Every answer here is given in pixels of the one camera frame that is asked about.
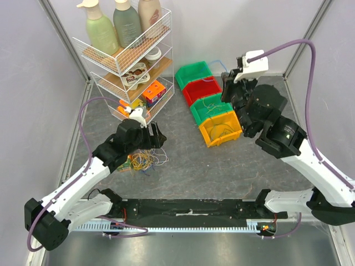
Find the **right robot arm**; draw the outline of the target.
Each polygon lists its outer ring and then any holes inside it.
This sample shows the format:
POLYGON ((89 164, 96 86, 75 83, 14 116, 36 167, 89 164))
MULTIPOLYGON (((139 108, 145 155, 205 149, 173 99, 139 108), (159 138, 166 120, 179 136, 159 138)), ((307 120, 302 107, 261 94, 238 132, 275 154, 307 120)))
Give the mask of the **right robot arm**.
POLYGON ((332 226, 354 222, 354 190, 321 162, 309 144, 309 137, 295 121, 282 116, 287 99, 273 85, 257 79, 236 81, 239 69, 223 72, 221 100, 231 104, 245 137, 255 138, 264 152, 295 168, 313 185, 303 191, 262 190, 254 204, 255 214, 298 212, 313 215, 332 226))

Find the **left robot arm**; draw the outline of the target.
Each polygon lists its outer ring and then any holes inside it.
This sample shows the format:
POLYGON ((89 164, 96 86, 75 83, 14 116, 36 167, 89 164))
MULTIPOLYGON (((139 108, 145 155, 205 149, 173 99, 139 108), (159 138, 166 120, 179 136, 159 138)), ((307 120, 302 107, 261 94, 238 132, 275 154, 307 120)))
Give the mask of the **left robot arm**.
POLYGON ((77 226, 107 215, 115 218, 121 214, 122 205, 111 192, 99 194, 95 199, 77 205, 77 201, 99 181, 108 177, 129 154, 136 150, 159 149, 167 140, 156 122, 146 127, 134 119, 125 119, 117 131, 89 154, 84 166, 66 183, 37 201, 29 199, 24 205, 24 226, 28 231, 27 247, 31 252, 38 248, 31 246, 31 239, 48 251, 60 246, 68 234, 77 226))

